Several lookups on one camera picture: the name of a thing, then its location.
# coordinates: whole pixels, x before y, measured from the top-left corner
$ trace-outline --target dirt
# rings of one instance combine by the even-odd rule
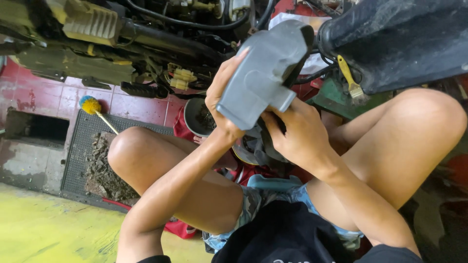
[[[207,130],[214,130],[216,122],[205,104],[200,107],[200,111],[195,115],[195,119]]]
[[[117,176],[107,161],[109,146],[115,137],[115,134],[105,131],[91,136],[93,151],[86,157],[88,167],[85,174],[87,178],[85,190],[133,206],[140,196],[129,184]]]

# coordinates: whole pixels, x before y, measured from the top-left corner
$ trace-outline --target yellow floor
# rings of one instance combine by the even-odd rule
[[[0,263],[113,263],[124,214],[0,183]],[[207,263],[200,239],[164,233],[174,263]]]

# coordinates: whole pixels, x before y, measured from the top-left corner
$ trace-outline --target hand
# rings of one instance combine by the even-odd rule
[[[232,57],[223,62],[219,67],[218,73],[214,76],[213,83],[206,91],[205,104],[216,122],[216,128],[222,129],[226,135],[232,139],[244,136],[245,131],[241,131],[233,122],[219,113],[216,110],[216,104],[218,104],[228,81],[231,79],[237,69],[237,66],[242,62],[248,51],[249,49],[246,48],[238,56]]]
[[[273,146],[286,159],[300,166],[321,180],[334,167],[337,154],[328,141],[328,134],[320,115],[312,106],[295,98],[284,112],[277,109],[262,113],[262,119],[273,140]],[[285,123],[283,134],[274,118],[276,114]]]

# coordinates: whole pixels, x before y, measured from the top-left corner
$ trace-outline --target black shirt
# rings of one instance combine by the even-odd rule
[[[169,263],[165,256],[139,263]],[[301,202],[273,201],[252,222],[240,227],[216,253],[212,263],[348,263],[353,262],[333,226]],[[406,248],[379,245],[356,263],[422,263]]]

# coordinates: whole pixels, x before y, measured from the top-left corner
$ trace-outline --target yellow brush handle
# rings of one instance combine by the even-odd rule
[[[97,111],[97,110],[96,110],[95,112],[96,112],[96,114],[99,116],[99,118],[101,118],[101,119],[107,124],[107,126],[109,126],[109,128],[111,128],[111,129],[118,135],[118,131],[114,128],[114,126],[112,126],[112,124],[110,124],[110,123],[106,120],[106,118],[104,118],[104,116],[102,115],[102,113],[99,112],[99,111]]]
[[[346,60],[341,55],[338,55],[338,65],[340,66],[341,72],[343,73],[343,76],[346,78],[346,81],[348,81],[348,84],[351,86],[352,83],[356,84],[354,80],[352,79],[351,76],[351,71],[350,68],[348,67],[348,63],[346,63]]]

